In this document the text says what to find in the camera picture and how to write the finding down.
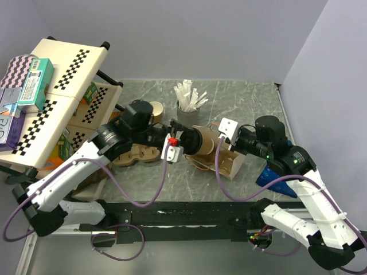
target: marble countertop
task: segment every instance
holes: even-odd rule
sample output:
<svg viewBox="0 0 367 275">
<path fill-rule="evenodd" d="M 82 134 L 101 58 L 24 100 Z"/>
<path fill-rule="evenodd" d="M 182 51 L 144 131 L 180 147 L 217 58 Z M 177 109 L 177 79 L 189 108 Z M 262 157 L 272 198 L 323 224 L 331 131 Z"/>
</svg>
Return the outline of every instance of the marble countertop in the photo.
<svg viewBox="0 0 367 275">
<path fill-rule="evenodd" d="M 173 87 L 177 81 L 125 80 L 118 103 L 126 106 L 135 99 L 159 101 L 164 105 L 162 122 L 176 118 L 177 101 Z M 263 115 L 277 116 L 286 125 L 278 98 L 276 86 L 269 82 L 242 81 L 194 81 L 199 95 L 207 91 L 209 101 L 200 109 L 200 126 L 219 123 L 223 117 L 238 121 L 240 124 L 254 125 L 255 119 Z M 246 197 L 260 187 L 255 180 L 265 166 L 265 160 L 247 155 L 235 178 L 230 181 L 222 177 L 227 190 L 234 196 Z M 129 167 L 114 167 L 113 171 L 120 185 L 135 201 L 149 201 L 155 194 L 162 177 L 162 162 L 135 163 Z M 250 201 L 261 198 L 273 201 L 297 201 L 286 195 L 268 191 L 262 192 Z M 123 202 L 126 199 L 116 186 L 108 180 L 101 199 L 107 202 Z M 221 192 L 213 171 L 200 171 L 185 159 L 178 164 L 169 165 L 163 190 L 157 201 L 229 201 Z"/>
</svg>

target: red object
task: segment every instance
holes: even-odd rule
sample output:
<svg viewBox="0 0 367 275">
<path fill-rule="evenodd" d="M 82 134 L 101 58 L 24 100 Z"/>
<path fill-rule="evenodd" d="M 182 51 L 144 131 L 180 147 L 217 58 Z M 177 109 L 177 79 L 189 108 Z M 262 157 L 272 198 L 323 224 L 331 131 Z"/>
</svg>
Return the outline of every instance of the red object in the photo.
<svg viewBox="0 0 367 275">
<path fill-rule="evenodd" d="M 171 146 L 177 146 L 178 145 L 178 139 L 175 139 L 174 137 L 170 137 L 168 139 L 168 142 L 171 143 Z"/>
</svg>

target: black and white checkered strip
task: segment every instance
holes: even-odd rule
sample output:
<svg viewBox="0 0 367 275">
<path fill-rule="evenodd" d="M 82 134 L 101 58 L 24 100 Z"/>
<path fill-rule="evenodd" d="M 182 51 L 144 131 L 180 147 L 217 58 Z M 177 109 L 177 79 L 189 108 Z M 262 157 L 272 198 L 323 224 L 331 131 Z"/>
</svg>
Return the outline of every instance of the black and white checkered strip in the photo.
<svg viewBox="0 0 367 275">
<path fill-rule="evenodd" d="M 74 149 L 74 152 L 79 149 L 81 146 L 81 142 L 83 141 L 83 137 L 85 137 L 85 133 L 75 133 L 75 137 L 73 137 L 72 147 Z"/>
<path fill-rule="evenodd" d="M 99 88 L 99 92 L 98 92 L 98 96 L 96 97 L 96 99 L 94 99 L 94 101 L 92 102 L 92 104 L 89 106 L 89 109 L 87 110 L 87 114 L 84 116 L 84 119 L 81 122 L 87 122 L 87 123 L 92 123 L 92 119 L 94 118 L 94 115 L 97 113 L 97 110 L 99 108 L 99 106 L 102 103 L 102 100 L 104 99 L 104 96 L 106 95 L 108 88 Z"/>
<path fill-rule="evenodd" d="M 19 153 L 21 156 L 26 154 L 27 148 L 31 146 L 32 140 L 36 139 L 36 133 L 41 130 L 42 125 L 45 124 L 46 119 L 50 116 L 50 112 L 52 112 L 56 103 L 57 101 L 46 100 L 43 111 L 37 114 L 37 118 L 32 121 L 21 141 L 18 142 L 18 149 L 13 150 L 13 152 L 11 152 L 12 154 Z"/>
<path fill-rule="evenodd" d="M 65 72 L 61 80 L 58 81 L 57 85 L 55 85 L 55 89 L 61 88 L 61 90 L 65 90 L 66 85 L 70 83 L 70 79 L 74 77 L 74 74 L 80 68 L 80 64 L 83 63 L 83 59 L 87 57 L 87 53 L 90 50 L 79 50 L 79 53 L 76 55 L 76 58 L 73 60 L 73 63 L 70 64 L 69 69 Z"/>
</svg>

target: blue plastic package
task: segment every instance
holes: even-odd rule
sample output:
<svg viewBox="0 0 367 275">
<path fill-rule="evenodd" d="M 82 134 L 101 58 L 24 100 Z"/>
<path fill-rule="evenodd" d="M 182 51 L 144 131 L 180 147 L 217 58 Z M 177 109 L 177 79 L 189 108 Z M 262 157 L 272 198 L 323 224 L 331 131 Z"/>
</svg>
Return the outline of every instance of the blue plastic package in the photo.
<svg viewBox="0 0 367 275">
<path fill-rule="evenodd" d="M 261 172 L 261 174 L 257 178 L 256 184 L 263 187 L 267 185 L 269 182 L 279 177 L 280 176 L 277 173 L 275 173 L 273 170 L 269 168 L 269 165 L 266 165 L 263 172 Z M 297 198 L 297 194 L 283 180 L 281 182 L 275 183 L 273 186 L 270 186 L 268 189 L 271 191 L 277 192 L 277 193 L 287 195 L 292 198 Z"/>
</svg>

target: gray cup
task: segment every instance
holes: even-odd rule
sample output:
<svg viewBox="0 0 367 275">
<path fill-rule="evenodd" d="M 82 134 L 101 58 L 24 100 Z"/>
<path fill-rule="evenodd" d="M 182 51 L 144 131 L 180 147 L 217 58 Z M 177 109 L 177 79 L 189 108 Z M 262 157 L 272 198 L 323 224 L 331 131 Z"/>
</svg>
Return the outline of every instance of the gray cup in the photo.
<svg viewBox="0 0 367 275">
<path fill-rule="evenodd" d="M 199 123 L 200 108 L 193 112 L 184 112 L 178 107 L 177 102 L 177 121 L 186 127 L 197 125 Z"/>
</svg>

